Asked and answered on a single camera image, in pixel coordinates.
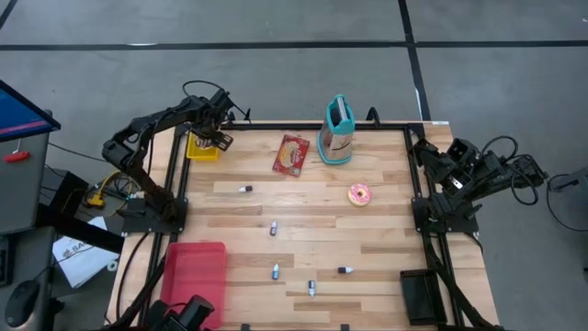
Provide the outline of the red plastic tray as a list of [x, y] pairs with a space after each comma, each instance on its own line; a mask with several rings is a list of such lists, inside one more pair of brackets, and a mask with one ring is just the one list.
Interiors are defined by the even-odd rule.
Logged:
[[226, 278], [224, 243], [174, 243], [166, 253], [159, 299], [168, 304], [187, 303], [198, 295], [214, 308], [203, 326], [220, 329], [224, 324]]

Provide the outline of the pink frosted donut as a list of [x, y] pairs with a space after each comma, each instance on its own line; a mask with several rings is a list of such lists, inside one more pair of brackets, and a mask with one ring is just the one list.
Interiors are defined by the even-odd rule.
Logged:
[[369, 187], [365, 184], [354, 184], [347, 191], [347, 197], [351, 204], [357, 207], [367, 206], [372, 200]]

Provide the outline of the blue monitor screen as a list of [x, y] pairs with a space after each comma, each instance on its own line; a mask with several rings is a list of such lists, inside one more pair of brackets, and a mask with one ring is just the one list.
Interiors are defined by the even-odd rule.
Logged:
[[0, 80], [0, 143], [59, 131], [61, 127], [50, 112]]

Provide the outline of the dark grey stand foot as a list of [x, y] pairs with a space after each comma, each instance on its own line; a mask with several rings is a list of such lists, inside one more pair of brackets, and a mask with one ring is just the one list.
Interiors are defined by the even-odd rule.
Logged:
[[588, 165], [569, 174], [556, 175], [548, 183], [548, 189], [554, 192], [575, 186], [588, 190]]

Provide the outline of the black computer mouse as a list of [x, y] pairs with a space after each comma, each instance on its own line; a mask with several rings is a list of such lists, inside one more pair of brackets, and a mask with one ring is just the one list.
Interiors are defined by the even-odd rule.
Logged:
[[39, 293], [40, 284], [36, 280], [25, 280], [19, 283], [6, 304], [6, 324], [10, 327], [24, 325], [34, 310]]

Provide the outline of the white printed cardboard box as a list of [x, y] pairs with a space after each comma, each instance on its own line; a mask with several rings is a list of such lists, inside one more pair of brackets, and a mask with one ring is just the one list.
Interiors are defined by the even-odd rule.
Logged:
[[52, 253], [73, 289], [81, 287], [119, 254], [63, 236], [52, 245]]

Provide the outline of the red snack packet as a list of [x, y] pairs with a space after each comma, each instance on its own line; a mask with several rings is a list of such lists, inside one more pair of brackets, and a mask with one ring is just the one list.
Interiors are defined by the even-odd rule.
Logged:
[[285, 175], [299, 177], [310, 148], [308, 140], [285, 134], [279, 146], [272, 170]]

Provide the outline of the teal metal box grater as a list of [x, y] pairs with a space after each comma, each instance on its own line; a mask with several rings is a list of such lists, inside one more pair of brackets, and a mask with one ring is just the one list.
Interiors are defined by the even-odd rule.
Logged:
[[341, 165], [352, 157], [356, 128], [355, 115], [344, 95], [336, 95], [327, 105], [325, 118], [317, 134], [317, 148], [327, 165]]

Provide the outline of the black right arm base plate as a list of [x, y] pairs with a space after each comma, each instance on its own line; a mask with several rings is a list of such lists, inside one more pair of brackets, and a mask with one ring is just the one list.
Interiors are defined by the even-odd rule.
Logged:
[[433, 206], [427, 198], [412, 199], [414, 225], [418, 232], [429, 233], [464, 233], [474, 234], [479, 231], [475, 215], [467, 215], [471, 205], [459, 207], [457, 211], [444, 216], [434, 216]]

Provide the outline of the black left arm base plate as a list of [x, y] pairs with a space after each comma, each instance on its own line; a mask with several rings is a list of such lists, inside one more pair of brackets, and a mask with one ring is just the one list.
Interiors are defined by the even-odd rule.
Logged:
[[171, 219], [165, 219], [145, 199], [131, 199], [124, 210], [117, 215], [123, 218], [123, 233], [180, 233], [185, 228], [187, 217], [187, 199], [176, 199], [176, 215]]

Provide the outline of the black box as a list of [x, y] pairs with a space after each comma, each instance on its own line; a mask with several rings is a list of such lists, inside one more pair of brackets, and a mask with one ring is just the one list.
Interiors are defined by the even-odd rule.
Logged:
[[67, 170], [43, 168], [40, 186], [40, 204], [63, 214], [75, 216], [89, 185]]

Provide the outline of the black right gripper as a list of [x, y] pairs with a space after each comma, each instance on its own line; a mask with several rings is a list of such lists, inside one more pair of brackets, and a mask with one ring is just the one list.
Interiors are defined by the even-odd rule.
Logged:
[[[470, 141], [456, 138], [447, 154], [439, 153], [438, 148], [426, 139], [420, 139], [412, 147], [412, 156], [418, 164], [426, 163], [424, 170], [432, 181], [440, 183], [448, 176], [449, 189], [473, 189], [476, 185], [474, 170], [481, 158], [480, 150]], [[455, 166], [449, 173], [450, 159]]]

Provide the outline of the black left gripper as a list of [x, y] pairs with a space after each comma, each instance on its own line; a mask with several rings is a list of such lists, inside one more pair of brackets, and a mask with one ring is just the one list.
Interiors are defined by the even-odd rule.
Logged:
[[221, 151], [227, 151], [233, 142], [233, 138], [221, 131], [221, 124], [224, 122], [225, 112], [207, 113], [201, 122], [196, 125], [194, 133], [194, 144], [196, 147], [201, 146], [202, 138], [210, 138], [210, 145], [217, 147]]

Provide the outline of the black metal table frame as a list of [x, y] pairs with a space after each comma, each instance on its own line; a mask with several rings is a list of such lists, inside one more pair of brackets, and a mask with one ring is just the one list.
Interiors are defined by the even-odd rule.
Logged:
[[[221, 242], [227, 250], [224, 327], [254, 330], [406, 330], [400, 273], [426, 265], [416, 232], [408, 135], [392, 121], [354, 138], [352, 160], [324, 164], [309, 151], [299, 177], [272, 170], [285, 134], [314, 141], [317, 121], [237, 124], [231, 148], [215, 162], [170, 165], [178, 138], [156, 137], [153, 178], [174, 178], [189, 202], [182, 243]], [[369, 187], [364, 207], [350, 203], [354, 184]], [[250, 192], [239, 192], [252, 186]], [[277, 234], [270, 235], [273, 221]], [[279, 278], [271, 278], [279, 264]], [[354, 269], [339, 274], [339, 267]], [[308, 281], [316, 282], [311, 297]]]

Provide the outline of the black diagonal beam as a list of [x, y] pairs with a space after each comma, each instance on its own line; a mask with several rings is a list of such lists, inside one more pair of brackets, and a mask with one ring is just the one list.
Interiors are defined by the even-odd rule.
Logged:
[[56, 211], [53, 208], [39, 204], [37, 208], [37, 227], [52, 227], [59, 234], [72, 237], [89, 245], [119, 254], [124, 245], [120, 235], [108, 230], [83, 222], [74, 216]]

